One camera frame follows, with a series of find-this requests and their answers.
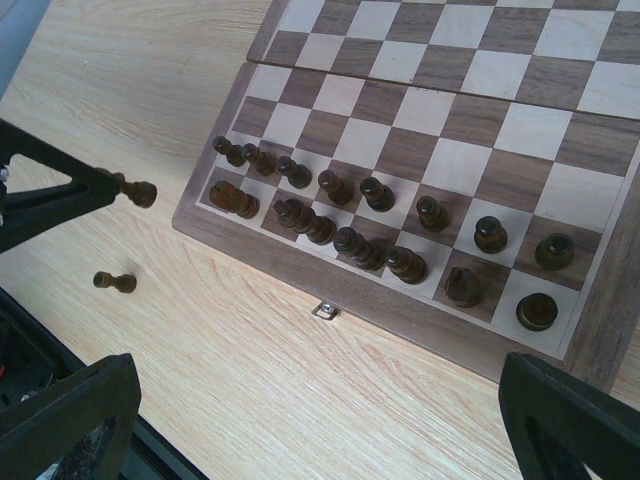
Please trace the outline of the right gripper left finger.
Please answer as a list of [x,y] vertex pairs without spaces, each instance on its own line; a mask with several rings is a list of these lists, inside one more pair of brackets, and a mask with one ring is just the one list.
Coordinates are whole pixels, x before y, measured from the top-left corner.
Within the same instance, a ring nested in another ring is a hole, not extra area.
[[118,478],[140,403],[131,354],[77,371],[1,414],[1,477]]

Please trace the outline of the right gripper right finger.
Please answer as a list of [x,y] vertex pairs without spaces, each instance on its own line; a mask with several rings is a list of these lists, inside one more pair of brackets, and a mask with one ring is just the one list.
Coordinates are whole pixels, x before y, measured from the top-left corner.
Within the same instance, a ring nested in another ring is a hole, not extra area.
[[506,356],[499,405],[525,479],[637,479],[639,412],[530,354]]

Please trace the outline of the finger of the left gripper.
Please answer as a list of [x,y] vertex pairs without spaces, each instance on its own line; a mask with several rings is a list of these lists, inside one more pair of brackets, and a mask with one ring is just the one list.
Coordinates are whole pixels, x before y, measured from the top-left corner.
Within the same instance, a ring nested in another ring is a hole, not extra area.
[[[8,167],[15,155],[65,174],[66,184],[9,193]],[[6,252],[39,234],[101,209],[120,194],[118,180],[89,166],[32,134],[1,122],[1,251]]]

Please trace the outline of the dark piece table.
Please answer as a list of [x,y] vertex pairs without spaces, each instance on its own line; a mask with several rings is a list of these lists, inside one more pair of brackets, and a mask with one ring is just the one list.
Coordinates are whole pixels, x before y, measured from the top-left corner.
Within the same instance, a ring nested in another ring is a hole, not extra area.
[[558,316],[555,300],[545,293],[523,297],[516,306],[516,317],[526,329],[534,332],[550,328]]
[[224,180],[217,181],[210,188],[209,198],[215,206],[243,219],[255,217],[260,208],[256,197]]
[[329,244],[337,231],[330,218],[318,216],[311,207],[297,199],[277,200],[274,210],[283,227],[304,234],[313,244]]

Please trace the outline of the dark piece front table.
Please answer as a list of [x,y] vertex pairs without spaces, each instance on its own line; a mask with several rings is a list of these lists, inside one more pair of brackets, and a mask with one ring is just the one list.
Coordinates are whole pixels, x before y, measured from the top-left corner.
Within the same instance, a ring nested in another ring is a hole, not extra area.
[[209,198],[215,206],[243,219],[255,217],[260,208],[256,197],[224,180],[217,181],[210,188]]
[[297,199],[277,200],[274,210],[283,227],[304,234],[313,244],[329,244],[337,231],[330,218],[318,216],[311,207]]

